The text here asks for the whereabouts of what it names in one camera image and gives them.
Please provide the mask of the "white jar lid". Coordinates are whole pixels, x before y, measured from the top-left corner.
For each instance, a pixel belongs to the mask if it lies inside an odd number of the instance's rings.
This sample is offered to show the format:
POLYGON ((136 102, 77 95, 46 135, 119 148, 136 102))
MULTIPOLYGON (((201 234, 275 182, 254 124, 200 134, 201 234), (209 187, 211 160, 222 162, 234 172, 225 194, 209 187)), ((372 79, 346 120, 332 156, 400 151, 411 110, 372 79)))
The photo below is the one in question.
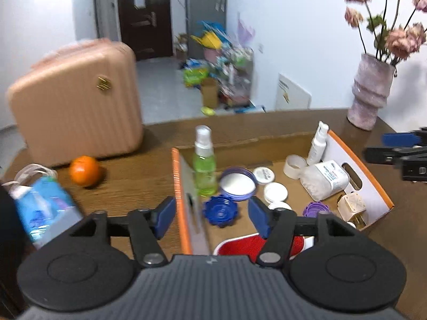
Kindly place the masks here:
POLYGON ((265 185, 263 190, 264 199, 267 203, 284 202, 288 197, 286 186, 281 183, 272 182, 265 185))

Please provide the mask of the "purple ribbed cap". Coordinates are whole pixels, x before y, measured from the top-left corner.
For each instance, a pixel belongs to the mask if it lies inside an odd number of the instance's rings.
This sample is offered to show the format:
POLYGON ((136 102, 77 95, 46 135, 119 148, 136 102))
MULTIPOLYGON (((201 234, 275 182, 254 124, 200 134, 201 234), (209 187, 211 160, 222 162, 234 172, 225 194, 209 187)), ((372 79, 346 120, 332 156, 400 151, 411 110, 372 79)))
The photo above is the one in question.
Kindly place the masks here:
POLYGON ((331 210, 328 205, 323 204, 322 202, 311 202, 303 210, 304 217, 316 218, 318 214, 329 214, 331 210))

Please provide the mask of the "small white round lid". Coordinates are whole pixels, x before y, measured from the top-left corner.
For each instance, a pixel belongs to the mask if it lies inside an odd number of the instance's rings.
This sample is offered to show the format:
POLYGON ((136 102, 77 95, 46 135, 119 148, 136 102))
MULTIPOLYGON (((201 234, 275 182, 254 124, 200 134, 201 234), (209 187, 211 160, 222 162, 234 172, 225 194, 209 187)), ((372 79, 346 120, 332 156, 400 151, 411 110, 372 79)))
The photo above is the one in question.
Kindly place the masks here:
POLYGON ((265 166, 255 168, 252 174, 254 175, 257 182, 261 185, 267 185, 268 183, 272 183, 275 180, 275 174, 273 170, 265 166))

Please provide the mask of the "blue rimmed round mirror lid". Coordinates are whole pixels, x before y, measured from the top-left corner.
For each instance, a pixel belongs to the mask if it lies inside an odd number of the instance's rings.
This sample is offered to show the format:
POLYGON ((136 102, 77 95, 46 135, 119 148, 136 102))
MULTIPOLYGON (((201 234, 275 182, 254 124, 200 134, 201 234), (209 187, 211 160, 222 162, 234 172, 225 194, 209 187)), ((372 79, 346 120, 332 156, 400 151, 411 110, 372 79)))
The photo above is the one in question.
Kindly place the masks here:
POLYGON ((251 198, 257 187, 255 176, 246 168, 228 168, 219 177, 220 193, 237 202, 251 198))

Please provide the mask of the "dark blue ribbed cap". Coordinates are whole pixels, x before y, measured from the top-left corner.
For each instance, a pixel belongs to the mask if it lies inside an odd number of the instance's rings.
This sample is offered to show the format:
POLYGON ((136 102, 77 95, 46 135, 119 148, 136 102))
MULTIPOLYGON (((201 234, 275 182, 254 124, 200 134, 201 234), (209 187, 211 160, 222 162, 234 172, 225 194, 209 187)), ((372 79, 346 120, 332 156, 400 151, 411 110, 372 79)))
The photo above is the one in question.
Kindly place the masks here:
POLYGON ((226 227, 238 218, 238 204, 229 197, 218 195, 203 204, 203 216, 210 225, 226 227))

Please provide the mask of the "cream wall plug charger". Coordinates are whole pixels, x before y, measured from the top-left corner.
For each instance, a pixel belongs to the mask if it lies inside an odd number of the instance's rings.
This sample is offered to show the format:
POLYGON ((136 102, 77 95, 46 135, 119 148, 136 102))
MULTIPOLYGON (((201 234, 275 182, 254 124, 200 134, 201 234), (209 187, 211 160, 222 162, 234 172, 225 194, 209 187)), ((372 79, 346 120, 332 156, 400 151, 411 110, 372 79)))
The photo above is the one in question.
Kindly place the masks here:
POLYGON ((352 223, 357 229, 366 227, 366 221, 363 219, 366 203, 358 192, 341 195, 337 200, 337 210, 345 222, 352 223))

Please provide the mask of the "large white labelled jar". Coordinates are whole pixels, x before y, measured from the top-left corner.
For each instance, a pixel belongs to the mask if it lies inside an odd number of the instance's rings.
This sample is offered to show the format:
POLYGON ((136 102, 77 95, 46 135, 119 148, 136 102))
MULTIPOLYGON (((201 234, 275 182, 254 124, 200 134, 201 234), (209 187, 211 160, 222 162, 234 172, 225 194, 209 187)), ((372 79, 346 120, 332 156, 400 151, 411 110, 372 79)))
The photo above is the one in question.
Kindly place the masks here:
POLYGON ((343 191, 349 182, 347 172, 334 160, 308 166, 300 175, 301 185, 315 202, 343 191))

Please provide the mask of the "white tape roll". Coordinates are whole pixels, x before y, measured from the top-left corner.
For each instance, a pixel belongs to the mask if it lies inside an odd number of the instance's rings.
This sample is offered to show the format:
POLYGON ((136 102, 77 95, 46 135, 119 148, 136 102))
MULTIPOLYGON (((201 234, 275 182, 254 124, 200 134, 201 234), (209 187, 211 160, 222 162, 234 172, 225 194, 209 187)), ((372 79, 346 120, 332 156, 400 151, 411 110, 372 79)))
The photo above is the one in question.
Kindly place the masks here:
POLYGON ((297 180, 306 166, 305 158, 299 155, 288 155, 285 160, 283 172, 288 178, 297 180))

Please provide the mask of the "small white spray bottle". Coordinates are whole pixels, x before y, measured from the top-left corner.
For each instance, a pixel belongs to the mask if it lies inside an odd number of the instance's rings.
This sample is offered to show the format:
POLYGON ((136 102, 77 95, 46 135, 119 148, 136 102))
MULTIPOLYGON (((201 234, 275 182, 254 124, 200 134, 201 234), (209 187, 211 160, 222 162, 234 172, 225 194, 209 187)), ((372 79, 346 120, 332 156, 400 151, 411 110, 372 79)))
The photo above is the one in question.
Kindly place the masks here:
POLYGON ((323 153, 326 149, 326 140, 329 132, 329 126, 323 121, 318 122, 315 135, 311 141, 311 147, 306 159, 307 165, 314 165, 321 161, 323 153))

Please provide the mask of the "green spray bottle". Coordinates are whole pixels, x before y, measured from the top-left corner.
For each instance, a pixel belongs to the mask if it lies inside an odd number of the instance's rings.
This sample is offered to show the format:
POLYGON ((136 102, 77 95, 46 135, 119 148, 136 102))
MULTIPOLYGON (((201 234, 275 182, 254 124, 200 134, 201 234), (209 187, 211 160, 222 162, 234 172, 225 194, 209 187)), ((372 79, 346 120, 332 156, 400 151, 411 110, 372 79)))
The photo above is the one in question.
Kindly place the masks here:
POLYGON ((217 191, 216 159, 211 141, 211 129, 206 125, 199 125, 195 129, 192 167, 198 194, 201 197, 214 195, 217 191))

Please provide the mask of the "white contact lens case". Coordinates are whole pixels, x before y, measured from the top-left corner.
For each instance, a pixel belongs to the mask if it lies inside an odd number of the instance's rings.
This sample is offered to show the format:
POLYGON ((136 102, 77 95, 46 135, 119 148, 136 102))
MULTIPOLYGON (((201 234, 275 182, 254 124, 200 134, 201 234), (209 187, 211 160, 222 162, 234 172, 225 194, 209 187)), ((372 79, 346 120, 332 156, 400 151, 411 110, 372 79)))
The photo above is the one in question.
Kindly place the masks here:
POLYGON ((292 210, 292 207, 288 205, 286 202, 273 202, 268 205, 270 210, 292 210))

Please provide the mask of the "red cardboard box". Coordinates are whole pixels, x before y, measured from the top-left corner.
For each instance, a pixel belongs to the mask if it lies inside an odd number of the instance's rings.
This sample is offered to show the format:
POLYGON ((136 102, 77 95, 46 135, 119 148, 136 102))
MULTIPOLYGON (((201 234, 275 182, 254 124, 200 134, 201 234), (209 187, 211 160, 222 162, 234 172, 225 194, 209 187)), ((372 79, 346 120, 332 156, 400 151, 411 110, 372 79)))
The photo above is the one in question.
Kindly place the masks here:
POLYGON ((215 168, 207 176, 215 194, 232 200, 216 211, 205 204, 210 195, 199 193, 194 166, 195 149, 174 148, 172 168, 177 200, 177 222, 183 254, 213 254, 225 241, 255 235, 248 200, 265 207, 288 208, 298 215, 311 202, 321 202, 338 218, 365 230, 384 217, 394 204, 362 160, 333 131, 326 138, 320 165, 305 158, 311 133, 265 137, 216 146, 215 168))

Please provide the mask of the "pink textured vase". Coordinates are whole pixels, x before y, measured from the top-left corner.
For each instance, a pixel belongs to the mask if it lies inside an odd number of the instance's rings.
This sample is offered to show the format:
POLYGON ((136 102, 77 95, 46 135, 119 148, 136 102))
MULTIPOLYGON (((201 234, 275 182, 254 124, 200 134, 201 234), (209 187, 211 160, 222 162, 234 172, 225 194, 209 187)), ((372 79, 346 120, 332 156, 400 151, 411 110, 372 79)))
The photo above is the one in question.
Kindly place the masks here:
POLYGON ((353 104, 347 112, 347 120, 354 126, 371 131, 378 111, 386 106, 393 83, 395 67, 363 54, 352 85, 353 104))

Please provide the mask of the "orange fruit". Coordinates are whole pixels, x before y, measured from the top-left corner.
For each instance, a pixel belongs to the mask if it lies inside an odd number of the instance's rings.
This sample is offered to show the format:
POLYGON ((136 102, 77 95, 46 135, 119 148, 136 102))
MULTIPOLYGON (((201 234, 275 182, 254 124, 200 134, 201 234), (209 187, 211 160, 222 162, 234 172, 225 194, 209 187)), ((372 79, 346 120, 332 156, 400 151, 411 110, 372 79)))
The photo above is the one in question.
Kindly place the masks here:
POLYGON ((92 187, 101 180, 101 166, 95 158, 83 155, 71 162, 69 176, 76 185, 92 187))

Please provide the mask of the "blue tissue box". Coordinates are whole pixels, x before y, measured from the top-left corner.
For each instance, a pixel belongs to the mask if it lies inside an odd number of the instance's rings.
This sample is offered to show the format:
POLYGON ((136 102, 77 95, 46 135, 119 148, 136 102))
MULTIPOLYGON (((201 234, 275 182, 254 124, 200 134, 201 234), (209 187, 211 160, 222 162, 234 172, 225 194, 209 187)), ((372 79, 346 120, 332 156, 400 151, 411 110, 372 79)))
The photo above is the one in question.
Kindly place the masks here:
POLYGON ((51 168, 31 163, 2 186, 14 199, 23 228, 37 249, 83 219, 51 168))

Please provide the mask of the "pink ribbed suitcase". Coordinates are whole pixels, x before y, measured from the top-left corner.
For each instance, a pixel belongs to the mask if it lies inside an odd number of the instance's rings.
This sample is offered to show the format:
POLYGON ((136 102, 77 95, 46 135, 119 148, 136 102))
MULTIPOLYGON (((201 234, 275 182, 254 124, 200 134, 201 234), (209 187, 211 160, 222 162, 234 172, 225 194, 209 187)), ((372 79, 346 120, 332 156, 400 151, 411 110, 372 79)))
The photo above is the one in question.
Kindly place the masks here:
POLYGON ((39 61, 6 96, 36 163, 124 155, 143 139, 135 54, 121 42, 66 47, 39 61))

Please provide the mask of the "small brown cardboard box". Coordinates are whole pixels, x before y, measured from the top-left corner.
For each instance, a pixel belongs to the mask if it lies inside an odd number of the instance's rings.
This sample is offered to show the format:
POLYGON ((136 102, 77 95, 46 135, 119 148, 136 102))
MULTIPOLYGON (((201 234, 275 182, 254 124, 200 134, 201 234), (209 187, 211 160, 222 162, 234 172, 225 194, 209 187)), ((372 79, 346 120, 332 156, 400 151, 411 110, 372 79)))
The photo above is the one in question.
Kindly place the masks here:
POLYGON ((217 108, 219 105, 219 84, 216 79, 205 78, 200 87, 203 106, 217 108))

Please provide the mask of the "yellow watering can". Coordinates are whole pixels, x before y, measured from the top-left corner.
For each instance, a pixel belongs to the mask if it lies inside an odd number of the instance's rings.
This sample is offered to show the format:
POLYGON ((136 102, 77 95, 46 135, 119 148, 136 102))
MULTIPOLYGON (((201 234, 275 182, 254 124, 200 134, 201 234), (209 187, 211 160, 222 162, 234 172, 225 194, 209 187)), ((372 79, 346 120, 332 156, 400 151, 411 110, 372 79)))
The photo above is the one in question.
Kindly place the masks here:
POLYGON ((202 37, 191 35, 191 38, 206 49, 219 50, 222 47, 222 41, 213 31, 205 31, 202 37))

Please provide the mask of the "dark brown entrance door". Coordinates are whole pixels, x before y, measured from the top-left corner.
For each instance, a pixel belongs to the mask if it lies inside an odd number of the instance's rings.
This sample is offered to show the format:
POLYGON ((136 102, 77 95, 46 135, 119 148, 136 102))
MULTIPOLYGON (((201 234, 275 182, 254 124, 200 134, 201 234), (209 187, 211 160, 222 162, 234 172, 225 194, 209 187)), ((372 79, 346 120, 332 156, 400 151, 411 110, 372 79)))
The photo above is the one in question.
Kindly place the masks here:
POLYGON ((118 0, 122 42, 136 59, 173 55, 170 0, 118 0))

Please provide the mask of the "grey refrigerator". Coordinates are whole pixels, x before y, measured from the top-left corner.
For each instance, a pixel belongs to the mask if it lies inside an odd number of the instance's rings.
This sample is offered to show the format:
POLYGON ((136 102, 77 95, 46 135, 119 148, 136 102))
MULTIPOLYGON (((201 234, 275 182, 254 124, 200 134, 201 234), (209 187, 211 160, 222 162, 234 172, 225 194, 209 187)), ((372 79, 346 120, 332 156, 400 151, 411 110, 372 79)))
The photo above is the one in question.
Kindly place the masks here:
POLYGON ((204 30, 203 22, 226 26, 227 0, 185 0, 187 33, 200 35, 204 30))

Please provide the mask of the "white board against wall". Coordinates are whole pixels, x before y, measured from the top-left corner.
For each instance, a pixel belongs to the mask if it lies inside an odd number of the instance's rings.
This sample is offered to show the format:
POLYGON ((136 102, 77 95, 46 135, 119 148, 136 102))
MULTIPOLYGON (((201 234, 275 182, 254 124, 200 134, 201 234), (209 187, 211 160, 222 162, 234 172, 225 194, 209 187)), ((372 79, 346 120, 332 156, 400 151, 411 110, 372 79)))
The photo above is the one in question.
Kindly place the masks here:
POLYGON ((276 111, 297 111, 308 110, 310 108, 312 95, 292 80, 279 75, 275 110, 276 111))

